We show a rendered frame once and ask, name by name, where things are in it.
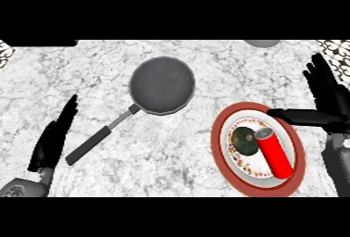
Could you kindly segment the black appliance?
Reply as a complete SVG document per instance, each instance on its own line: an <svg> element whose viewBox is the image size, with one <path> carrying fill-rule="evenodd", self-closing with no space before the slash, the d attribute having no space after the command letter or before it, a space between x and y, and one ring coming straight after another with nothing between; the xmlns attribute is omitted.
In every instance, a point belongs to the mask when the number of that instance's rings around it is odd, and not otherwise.
<svg viewBox="0 0 350 237"><path fill-rule="evenodd" d="M76 46L77 40L19 40L8 39L5 43L15 47Z"/></svg>

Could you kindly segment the red can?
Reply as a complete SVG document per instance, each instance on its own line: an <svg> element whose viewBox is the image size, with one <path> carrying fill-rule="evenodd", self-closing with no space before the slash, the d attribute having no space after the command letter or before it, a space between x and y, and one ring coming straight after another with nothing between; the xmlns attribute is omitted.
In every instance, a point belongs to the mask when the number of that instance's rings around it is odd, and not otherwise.
<svg viewBox="0 0 350 237"><path fill-rule="evenodd" d="M254 133L254 139L262 150L272 175L276 179L287 179L293 175L285 150L281 146L275 131L272 128L262 128Z"/></svg>

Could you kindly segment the dark grey frying pan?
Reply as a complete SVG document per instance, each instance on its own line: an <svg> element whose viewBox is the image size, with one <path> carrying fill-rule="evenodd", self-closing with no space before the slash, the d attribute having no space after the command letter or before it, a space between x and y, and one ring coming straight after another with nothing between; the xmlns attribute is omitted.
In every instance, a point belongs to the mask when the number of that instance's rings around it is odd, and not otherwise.
<svg viewBox="0 0 350 237"><path fill-rule="evenodd" d="M194 97L195 78L188 64L175 57L158 56L136 68L129 83L133 104L108 126L92 135L80 147L65 157L70 166L81 159L117 125L141 110L157 116L175 114Z"/></svg>

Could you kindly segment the grey round object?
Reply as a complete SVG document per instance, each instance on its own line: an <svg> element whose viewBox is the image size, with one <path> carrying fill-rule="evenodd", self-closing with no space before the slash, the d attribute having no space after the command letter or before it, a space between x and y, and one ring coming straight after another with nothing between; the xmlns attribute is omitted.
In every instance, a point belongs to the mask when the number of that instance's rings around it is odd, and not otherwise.
<svg viewBox="0 0 350 237"><path fill-rule="evenodd" d="M259 48L270 48L273 47L281 41L279 40L247 40L247 43Z"/></svg>

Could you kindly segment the red-rimmed white plate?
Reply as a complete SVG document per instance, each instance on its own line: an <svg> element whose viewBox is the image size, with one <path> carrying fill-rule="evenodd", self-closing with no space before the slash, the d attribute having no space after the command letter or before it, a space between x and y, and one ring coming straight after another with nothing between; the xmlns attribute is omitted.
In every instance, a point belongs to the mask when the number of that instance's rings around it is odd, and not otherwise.
<svg viewBox="0 0 350 237"><path fill-rule="evenodd" d="M228 106L216 117L211 126L211 154L216 166L232 187L247 196L291 196L297 191L304 179L304 148L300 136L294 128L278 118L272 118L266 112L269 107L253 102L241 102ZM229 132L238 120L254 130L270 127L278 134L288 161L294 168L294 174L288 179L279 180L272 174L256 176L248 175L238 161L245 161L251 168L268 167L262 152L254 156L237 158L229 151Z"/></svg>

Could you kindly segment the dark green squash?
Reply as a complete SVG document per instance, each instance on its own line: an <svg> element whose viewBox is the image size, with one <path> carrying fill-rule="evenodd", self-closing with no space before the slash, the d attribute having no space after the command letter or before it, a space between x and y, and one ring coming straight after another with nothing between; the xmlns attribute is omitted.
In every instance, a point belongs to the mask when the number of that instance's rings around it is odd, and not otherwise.
<svg viewBox="0 0 350 237"><path fill-rule="evenodd" d="M254 138L254 130L248 127L238 127L232 132L232 145L238 153L244 156L253 156L259 151L259 145Z"/></svg>

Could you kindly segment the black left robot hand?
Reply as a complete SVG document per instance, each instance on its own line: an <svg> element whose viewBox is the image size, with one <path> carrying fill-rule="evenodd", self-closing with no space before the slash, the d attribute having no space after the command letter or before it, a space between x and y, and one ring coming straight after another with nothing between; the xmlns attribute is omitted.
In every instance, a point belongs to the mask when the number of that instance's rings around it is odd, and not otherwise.
<svg viewBox="0 0 350 237"><path fill-rule="evenodd" d="M50 121L42 133L28 163L28 171L31 172L40 168L56 168L65 146L65 136L79 112L77 98L79 96L74 94L65 104L59 118Z"/></svg>

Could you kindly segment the black white patterned object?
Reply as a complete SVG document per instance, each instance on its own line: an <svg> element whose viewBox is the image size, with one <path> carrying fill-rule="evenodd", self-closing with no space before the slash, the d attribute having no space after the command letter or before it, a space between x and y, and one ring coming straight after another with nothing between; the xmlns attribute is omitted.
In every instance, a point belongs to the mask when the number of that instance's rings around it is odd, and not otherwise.
<svg viewBox="0 0 350 237"><path fill-rule="evenodd" d="M9 63L9 58L15 53L15 49L0 40L0 70Z"/></svg>
<svg viewBox="0 0 350 237"><path fill-rule="evenodd" d="M340 81L350 86L350 40L318 41Z"/></svg>

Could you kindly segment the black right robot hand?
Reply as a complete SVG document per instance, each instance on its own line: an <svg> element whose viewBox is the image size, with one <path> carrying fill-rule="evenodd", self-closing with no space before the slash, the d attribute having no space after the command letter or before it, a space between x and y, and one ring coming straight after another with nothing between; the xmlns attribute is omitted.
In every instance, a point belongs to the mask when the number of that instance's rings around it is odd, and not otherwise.
<svg viewBox="0 0 350 237"><path fill-rule="evenodd" d="M268 115L290 125L322 127L328 133L350 134L350 90L338 84L334 73L318 53L303 72L315 98L315 109L273 108Z"/></svg>

